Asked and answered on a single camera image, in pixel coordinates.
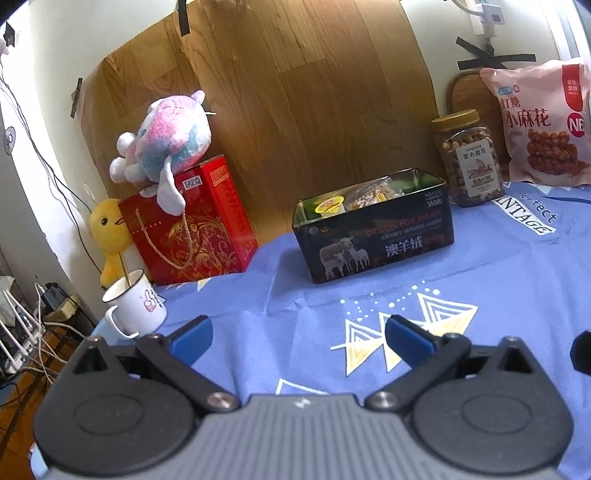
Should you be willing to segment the yellow jelly cup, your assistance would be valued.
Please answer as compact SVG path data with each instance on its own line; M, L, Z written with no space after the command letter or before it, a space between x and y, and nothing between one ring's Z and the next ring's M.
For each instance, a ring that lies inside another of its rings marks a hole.
M345 213L346 209L344 206L344 200L345 198L343 198L342 195L335 195L331 198L325 199L315 206L315 213L321 215L322 218Z

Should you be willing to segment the clear bag of nuts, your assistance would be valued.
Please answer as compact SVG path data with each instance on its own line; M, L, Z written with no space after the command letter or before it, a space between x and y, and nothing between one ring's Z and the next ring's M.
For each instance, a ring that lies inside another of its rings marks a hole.
M346 195L345 209L359 210L403 195L404 191L394 180L390 176L385 176L353 188L353 191Z

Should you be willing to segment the white enamel mug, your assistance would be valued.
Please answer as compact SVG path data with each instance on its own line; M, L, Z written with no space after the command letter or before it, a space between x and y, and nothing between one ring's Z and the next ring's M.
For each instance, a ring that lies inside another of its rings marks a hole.
M103 294L104 318L124 339L154 333L165 321L167 310L143 269L116 280Z

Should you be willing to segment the blue printed tablecloth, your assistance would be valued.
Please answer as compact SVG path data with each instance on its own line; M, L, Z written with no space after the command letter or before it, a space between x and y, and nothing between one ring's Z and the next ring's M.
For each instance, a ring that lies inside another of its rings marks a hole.
M451 246L324 284L293 235L277 238L245 272L156 288L167 316L155 332L211 318L197 369L240 398L365 396L398 378L407 366L386 343L393 314L484 344L517 335L573 415L560 470L588 478L590 380L569 352L590 326L589 188L508 183L503 197L453 215Z

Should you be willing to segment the red gift box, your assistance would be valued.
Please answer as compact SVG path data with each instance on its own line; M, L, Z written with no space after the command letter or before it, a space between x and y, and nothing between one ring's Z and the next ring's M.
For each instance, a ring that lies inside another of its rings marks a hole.
M245 271L259 244L225 157L178 174L175 186L185 200L179 216L157 205L153 187L119 202L151 280L163 286Z

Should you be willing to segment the yellow duck plush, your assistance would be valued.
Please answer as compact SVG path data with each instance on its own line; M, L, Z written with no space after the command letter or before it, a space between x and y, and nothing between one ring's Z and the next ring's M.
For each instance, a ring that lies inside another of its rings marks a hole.
M107 289L124 276L124 252L132 238L119 208L119 199L108 198L98 203L89 217L92 238L104 257L100 285Z

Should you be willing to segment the black tin box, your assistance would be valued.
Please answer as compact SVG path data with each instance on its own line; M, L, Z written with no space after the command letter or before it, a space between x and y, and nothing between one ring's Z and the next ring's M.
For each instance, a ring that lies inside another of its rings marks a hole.
M315 284L454 243L448 185L444 179L418 168L385 176L390 176L404 191L403 196L328 218L315 213L315 206L335 195L342 195L346 200L353 188L365 182L298 201L291 227Z

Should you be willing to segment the peanut jar with gold lid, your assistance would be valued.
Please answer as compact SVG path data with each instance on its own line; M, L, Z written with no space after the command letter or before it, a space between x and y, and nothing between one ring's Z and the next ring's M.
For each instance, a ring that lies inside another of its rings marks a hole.
M457 205L477 206L504 195L492 134L476 109L438 117L431 128Z

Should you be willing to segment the pink blue plush toy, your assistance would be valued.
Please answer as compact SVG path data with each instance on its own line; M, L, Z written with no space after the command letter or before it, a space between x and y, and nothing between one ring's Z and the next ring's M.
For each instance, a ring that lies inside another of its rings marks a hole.
M185 200L174 175L197 165L211 147L211 112L204 109L205 92L172 95L150 104L135 133L124 132L116 142L118 156L109 165L116 184L157 185L156 201L167 214L179 216Z

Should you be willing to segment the pink twisted snack bag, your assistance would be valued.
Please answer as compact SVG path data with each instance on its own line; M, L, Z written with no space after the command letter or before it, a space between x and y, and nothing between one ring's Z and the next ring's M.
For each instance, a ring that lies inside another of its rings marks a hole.
M511 180L551 187L590 183L590 68L585 62L484 68L480 76L501 108Z

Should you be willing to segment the round wooden board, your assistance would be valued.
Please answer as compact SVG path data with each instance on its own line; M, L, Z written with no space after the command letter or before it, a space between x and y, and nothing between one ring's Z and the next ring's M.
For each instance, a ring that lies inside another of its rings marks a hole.
M510 155L505 143L501 107L478 69L461 71L448 83L446 107L448 114L468 109L478 111L481 120L491 130L501 174L508 181Z

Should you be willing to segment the wood panel backdrop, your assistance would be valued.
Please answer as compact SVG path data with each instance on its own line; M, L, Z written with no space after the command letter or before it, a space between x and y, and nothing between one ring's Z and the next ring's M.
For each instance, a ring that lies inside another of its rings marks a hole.
M204 91L211 155L231 166L256 237L290 230L297 201L409 167L442 175L431 76L397 1L194 1L107 55L77 116L106 175L148 106Z

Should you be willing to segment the white wall socket adapter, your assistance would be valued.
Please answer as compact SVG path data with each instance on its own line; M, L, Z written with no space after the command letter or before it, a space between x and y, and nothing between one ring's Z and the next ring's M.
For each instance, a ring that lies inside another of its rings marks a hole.
M493 38L497 35L496 28L505 24L502 7L493 1L470 1L471 22L473 32L477 36Z

